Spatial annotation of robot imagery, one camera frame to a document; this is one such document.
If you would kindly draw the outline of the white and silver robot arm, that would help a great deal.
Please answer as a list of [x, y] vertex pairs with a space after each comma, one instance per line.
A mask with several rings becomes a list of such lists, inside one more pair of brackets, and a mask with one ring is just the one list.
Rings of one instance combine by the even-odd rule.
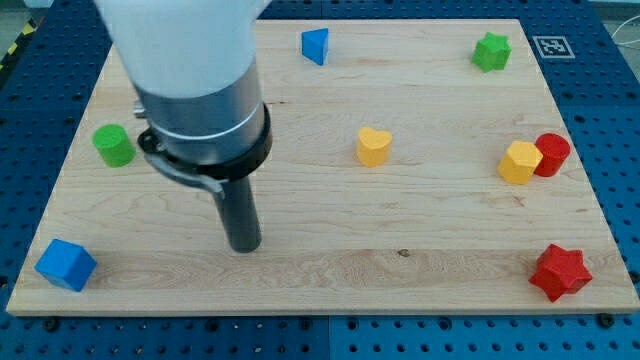
[[270, 0], [96, 0], [149, 124], [147, 161], [223, 196], [270, 148], [254, 23]]

